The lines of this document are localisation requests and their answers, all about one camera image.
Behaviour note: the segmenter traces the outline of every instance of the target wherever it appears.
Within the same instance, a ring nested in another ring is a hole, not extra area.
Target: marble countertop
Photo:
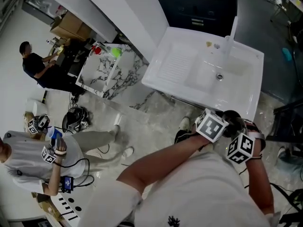
[[[105,46],[108,52],[87,58],[76,84],[99,97],[140,109],[154,92],[141,83],[148,65],[126,44]],[[113,48],[121,50],[118,58],[112,55]]]

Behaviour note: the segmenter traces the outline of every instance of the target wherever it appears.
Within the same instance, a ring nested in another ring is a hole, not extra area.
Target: red object
[[[95,45],[93,46],[92,50],[94,50],[94,53],[95,53],[96,55],[99,55],[99,54],[101,53],[101,48],[100,48],[100,47],[97,47],[97,48],[96,48]]]

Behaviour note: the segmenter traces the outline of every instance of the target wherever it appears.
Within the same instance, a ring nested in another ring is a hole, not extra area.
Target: person
[[[89,174],[118,165],[121,157],[128,157],[134,152],[133,147],[123,148],[111,159],[101,159],[88,155],[92,149],[104,146],[116,140],[120,131],[115,125],[110,132],[88,131],[62,138],[59,151],[67,149],[66,158],[57,157],[55,162],[70,166],[79,159],[89,160]],[[45,162],[41,156],[43,147],[48,142],[34,140],[29,133],[8,131],[3,140],[0,138],[0,161],[6,167],[13,182],[31,192],[56,196],[59,191],[61,176],[74,178],[88,174],[87,160],[81,160],[70,168],[61,168],[56,164]]]
[[[189,126],[185,117],[179,129],[188,132]],[[261,159],[246,162],[247,193],[232,164],[206,150],[211,146],[206,138],[197,133],[177,138],[176,144],[134,162],[117,180],[100,182],[79,226],[276,226],[273,194]],[[253,156],[260,156],[260,151],[256,139]],[[153,183],[143,200],[145,188]]]
[[[59,66],[55,64],[56,61],[50,61],[58,53],[42,58],[32,53],[28,41],[20,45],[19,52],[23,57],[23,71],[42,87],[71,92],[74,96],[83,94],[84,89],[75,84],[77,78],[62,72]]]

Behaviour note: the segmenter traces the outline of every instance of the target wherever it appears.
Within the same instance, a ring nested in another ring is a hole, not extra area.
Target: green object
[[[121,50],[119,48],[113,48],[112,51],[111,51],[111,54],[115,57],[119,57],[121,55]]]

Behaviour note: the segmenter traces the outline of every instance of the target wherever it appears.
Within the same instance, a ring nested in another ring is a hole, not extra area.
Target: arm
[[[41,72],[36,73],[34,75],[34,78],[37,78],[37,79],[41,78],[46,73],[46,71],[55,64],[55,62],[56,61],[51,61]]]
[[[256,139],[253,156],[258,157],[260,152],[261,141]],[[246,167],[250,179],[249,195],[265,215],[274,213],[274,197],[262,159],[248,160]]]
[[[117,181],[135,188],[142,194],[146,186],[163,179],[208,143],[206,138],[198,135],[156,151],[131,164],[120,174]]]
[[[57,55],[58,55],[58,52],[56,52],[50,56],[47,56],[45,58],[42,58],[42,62],[44,63],[44,62],[50,61],[52,58],[56,57]]]
[[[63,139],[61,139],[61,144],[58,150],[66,151],[66,144]],[[55,163],[62,165],[62,158],[57,156]],[[44,194],[49,196],[56,196],[59,191],[60,179],[61,179],[61,167],[54,164],[52,175],[51,178],[49,179],[49,183],[42,184]]]

